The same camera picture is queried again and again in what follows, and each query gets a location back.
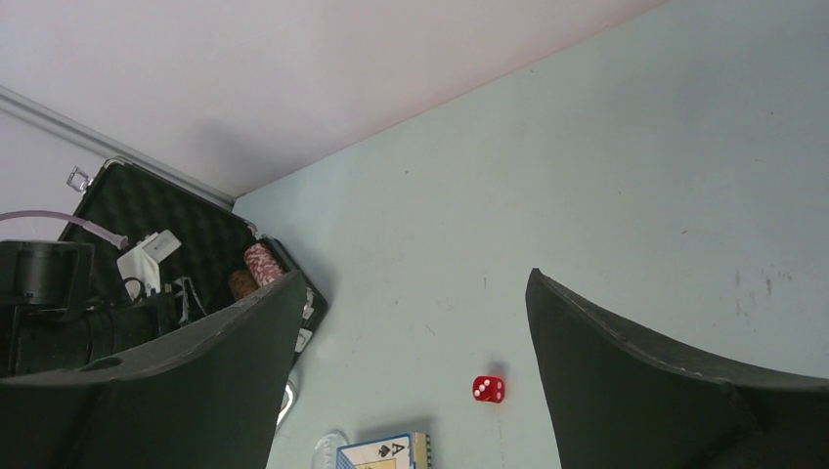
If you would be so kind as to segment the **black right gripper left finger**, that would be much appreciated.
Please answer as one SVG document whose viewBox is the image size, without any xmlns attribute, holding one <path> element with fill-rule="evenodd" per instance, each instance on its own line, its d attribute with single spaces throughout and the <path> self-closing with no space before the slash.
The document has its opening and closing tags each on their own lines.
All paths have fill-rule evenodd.
<svg viewBox="0 0 829 469">
<path fill-rule="evenodd" d="M 2 466 L 265 467 L 306 291 L 292 272 L 130 350 L 3 379 Z"/>
</svg>

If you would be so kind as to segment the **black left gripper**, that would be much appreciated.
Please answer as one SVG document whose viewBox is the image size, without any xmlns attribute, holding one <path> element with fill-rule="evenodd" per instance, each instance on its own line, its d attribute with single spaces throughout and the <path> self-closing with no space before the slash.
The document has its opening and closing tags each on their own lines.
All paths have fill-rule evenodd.
<svg viewBox="0 0 829 469">
<path fill-rule="evenodd" d="M 159 338 L 179 326 L 171 292 L 136 286 L 100 293 L 92 284 L 95 249 L 78 242 L 1 243 L 1 374 L 79 368 Z"/>
</svg>

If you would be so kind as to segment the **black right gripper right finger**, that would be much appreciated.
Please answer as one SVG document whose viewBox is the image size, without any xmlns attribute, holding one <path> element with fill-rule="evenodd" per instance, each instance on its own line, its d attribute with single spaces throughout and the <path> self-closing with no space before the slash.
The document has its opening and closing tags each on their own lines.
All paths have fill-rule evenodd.
<svg viewBox="0 0 829 469">
<path fill-rule="evenodd" d="M 529 329 L 565 468 L 824 468 L 828 382 L 721 357 L 533 270 Z"/>
</svg>

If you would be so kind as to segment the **red die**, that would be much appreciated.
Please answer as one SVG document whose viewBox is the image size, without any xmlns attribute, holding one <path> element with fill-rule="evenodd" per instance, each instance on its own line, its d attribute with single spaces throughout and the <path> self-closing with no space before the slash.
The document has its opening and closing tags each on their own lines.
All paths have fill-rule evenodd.
<svg viewBox="0 0 829 469">
<path fill-rule="evenodd" d="M 498 376 L 477 376 L 472 382 L 472 396 L 478 402 L 500 404 L 505 397 L 504 382 Z"/>
</svg>

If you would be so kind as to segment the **clear dealer button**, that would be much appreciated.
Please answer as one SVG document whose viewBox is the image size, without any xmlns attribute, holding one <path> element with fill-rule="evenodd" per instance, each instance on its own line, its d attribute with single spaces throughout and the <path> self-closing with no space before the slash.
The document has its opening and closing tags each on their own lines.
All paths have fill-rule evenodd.
<svg viewBox="0 0 829 469">
<path fill-rule="evenodd" d="M 336 469 L 337 451 L 348 445 L 346 435 L 339 430 L 332 430 L 323 435 L 315 445 L 312 454 L 312 469 Z"/>
</svg>

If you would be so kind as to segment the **blue card deck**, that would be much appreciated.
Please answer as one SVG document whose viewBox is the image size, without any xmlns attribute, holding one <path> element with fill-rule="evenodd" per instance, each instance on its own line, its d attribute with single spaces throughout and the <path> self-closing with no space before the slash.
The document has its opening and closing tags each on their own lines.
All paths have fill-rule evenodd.
<svg viewBox="0 0 829 469">
<path fill-rule="evenodd" d="M 432 469 L 430 437 L 405 433 L 337 449 L 336 469 Z"/>
</svg>

